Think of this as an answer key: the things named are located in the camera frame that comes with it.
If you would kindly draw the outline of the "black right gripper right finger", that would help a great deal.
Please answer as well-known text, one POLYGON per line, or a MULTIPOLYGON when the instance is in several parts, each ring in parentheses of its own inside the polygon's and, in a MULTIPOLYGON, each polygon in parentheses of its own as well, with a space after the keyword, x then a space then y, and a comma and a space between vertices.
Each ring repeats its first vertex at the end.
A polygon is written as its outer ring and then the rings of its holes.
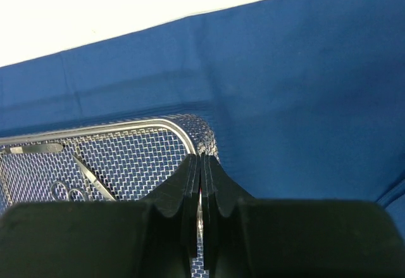
POLYGON ((200 180, 211 277, 404 276, 404 240, 375 203, 255 198, 210 155, 200 180))

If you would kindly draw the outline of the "blue surgical wrap cloth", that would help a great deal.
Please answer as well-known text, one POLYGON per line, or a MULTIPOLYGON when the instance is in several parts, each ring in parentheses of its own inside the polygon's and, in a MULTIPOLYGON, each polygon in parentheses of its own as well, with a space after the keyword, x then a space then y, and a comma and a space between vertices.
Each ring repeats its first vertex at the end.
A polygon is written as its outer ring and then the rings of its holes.
POLYGON ((404 214, 404 0, 265 0, 1 69, 1 134, 193 113, 262 198, 404 214))

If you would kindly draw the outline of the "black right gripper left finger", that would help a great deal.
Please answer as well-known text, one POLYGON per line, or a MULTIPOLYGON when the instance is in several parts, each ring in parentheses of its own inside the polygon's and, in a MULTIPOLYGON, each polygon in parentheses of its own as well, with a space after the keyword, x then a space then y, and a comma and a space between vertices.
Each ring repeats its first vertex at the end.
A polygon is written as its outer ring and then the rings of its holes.
POLYGON ((190 277, 200 158, 137 201, 20 203, 1 217, 2 277, 190 277))

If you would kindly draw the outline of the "steel instrument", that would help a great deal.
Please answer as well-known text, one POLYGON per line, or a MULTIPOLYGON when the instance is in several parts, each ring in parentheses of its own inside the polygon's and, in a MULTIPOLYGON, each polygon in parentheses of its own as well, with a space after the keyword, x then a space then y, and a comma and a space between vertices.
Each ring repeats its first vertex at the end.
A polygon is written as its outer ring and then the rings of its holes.
POLYGON ((203 260, 203 210, 202 210, 202 196, 199 193, 197 204, 197 258, 203 260))

